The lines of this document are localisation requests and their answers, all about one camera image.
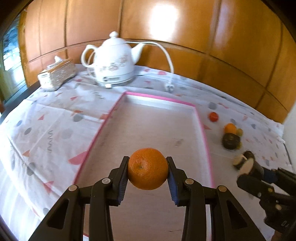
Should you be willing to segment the yellow-green longan far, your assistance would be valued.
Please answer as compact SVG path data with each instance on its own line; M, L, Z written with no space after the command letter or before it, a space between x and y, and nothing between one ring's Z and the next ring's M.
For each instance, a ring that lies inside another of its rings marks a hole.
M236 130L236 135L239 136L239 137L242 137L243 136L243 130L241 128L238 128Z

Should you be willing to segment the pink rimmed shallow tray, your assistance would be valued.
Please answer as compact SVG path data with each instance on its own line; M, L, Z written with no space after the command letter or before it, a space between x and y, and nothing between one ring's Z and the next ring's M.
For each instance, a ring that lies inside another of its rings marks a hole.
M124 156L154 148L172 157L189 178L212 187L211 162L196 107L159 96L125 93L111 111L87 154L75 183L91 186L119 167ZM167 183L144 191L128 184L111 207L115 240L180 240L185 208L171 199Z

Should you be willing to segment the wooden wall cabinet panels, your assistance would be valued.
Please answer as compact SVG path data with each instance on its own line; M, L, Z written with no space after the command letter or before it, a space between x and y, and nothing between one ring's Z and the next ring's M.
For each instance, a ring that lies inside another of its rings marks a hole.
M33 1L21 13L27 85L55 55L76 63L113 31L166 47L175 73L283 123L295 103L295 40L263 1Z

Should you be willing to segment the yellow-green longan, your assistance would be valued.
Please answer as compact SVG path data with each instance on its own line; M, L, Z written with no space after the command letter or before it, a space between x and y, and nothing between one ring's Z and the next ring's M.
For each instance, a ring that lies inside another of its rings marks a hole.
M242 142L239 143L239 145L237 146L237 149L239 150L241 149L241 147L242 147Z
M239 136L239 137L242 137L243 136L243 130L241 128L238 128L236 130L236 135Z

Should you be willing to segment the patterned white tablecloth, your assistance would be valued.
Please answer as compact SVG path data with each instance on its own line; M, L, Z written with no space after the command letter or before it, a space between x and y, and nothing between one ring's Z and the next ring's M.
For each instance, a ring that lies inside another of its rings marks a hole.
M264 167L292 170L284 127L247 104L209 85L138 66L135 78L111 89L98 86L78 65L78 74L56 91L37 89L1 123L1 217L17 240L28 240L49 208L82 166L93 139L115 102L126 92L174 98L196 106L213 167L213 180L229 183L235 151L220 143L224 126L243 130L242 149L251 150ZM211 122L209 113L219 115Z

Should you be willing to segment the small orange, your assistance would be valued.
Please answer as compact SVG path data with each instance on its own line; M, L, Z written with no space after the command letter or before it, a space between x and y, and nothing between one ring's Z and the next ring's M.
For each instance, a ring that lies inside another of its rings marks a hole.
M228 123L226 126L224 126L224 133L232 133L236 135L237 128L233 123Z

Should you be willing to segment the white ceramic electric kettle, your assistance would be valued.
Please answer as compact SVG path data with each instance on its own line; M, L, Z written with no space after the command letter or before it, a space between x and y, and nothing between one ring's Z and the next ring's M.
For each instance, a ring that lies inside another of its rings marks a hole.
M109 34L100 47L87 45L81 54L81 64L92 68L98 84L111 88L112 85L125 83L134 76L134 66L139 61L144 43L133 48L118 36Z

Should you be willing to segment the silver ornate tissue box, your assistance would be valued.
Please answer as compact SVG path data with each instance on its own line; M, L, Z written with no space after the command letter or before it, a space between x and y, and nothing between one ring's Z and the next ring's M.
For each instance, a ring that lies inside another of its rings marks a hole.
M54 63L48 65L37 75L41 89L45 91L56 91L67 80L75 77L77 74L72 59L62 59L59 56L55 56L54 60Z

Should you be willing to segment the dark wrinkled passion fruit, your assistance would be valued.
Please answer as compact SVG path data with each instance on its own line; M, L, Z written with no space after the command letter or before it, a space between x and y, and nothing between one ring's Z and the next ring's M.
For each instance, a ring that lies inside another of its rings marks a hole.
M228 150L236 149L240 144L240 137L233 133L225 133L222 137L222 145Z

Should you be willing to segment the cut eggplant piece large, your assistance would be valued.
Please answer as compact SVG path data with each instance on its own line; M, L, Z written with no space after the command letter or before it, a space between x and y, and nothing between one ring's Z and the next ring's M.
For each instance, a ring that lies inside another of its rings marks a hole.
M262 180L264 169L253 158L249 158L240 168L238 176L244 174Z

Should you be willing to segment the cut eggplant piece small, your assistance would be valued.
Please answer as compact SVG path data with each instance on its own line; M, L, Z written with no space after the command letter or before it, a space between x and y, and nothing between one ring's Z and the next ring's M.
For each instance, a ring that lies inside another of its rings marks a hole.
M237 170L240 170L240 168L243 166L243 164L247 161L247 158L240 154L239 156L235 157L233 160L233 167Z

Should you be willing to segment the dark round mangosteen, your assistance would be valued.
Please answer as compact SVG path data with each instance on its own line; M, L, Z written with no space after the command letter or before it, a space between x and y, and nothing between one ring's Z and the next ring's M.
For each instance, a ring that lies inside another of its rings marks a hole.
M255 155L254 155L254 153L253 152L251 152L251 151L245 151L244 153L243 153L243 156L245 157L245 159L253 159L253 160L255 160Z

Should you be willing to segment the glass panel door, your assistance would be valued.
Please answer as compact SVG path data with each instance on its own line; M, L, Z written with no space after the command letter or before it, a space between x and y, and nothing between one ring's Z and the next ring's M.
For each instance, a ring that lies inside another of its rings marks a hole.
M19 23L17 16L1 38L1 94L9 100L26 86L19 49Z

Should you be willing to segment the red tomato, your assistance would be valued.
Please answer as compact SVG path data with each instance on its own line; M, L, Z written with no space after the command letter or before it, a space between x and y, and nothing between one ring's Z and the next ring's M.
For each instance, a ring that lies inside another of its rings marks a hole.
M217 122L219 120L219 115L216 112L211 112L208 118L211 122Z

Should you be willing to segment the yellow-green longan near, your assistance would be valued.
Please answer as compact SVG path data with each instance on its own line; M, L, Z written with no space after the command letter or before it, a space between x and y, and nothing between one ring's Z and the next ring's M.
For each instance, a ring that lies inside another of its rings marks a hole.
M239 150L241 149L241 147L242 147L242 142L239 143L239 145L237 146L237 149Z

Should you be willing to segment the large orange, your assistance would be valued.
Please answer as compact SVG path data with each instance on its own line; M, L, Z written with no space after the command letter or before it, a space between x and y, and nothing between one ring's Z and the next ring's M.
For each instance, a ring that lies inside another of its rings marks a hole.
M133 186L141 190L155 190L166 181L169 167L159 150L143 148L130 156L127 173Z

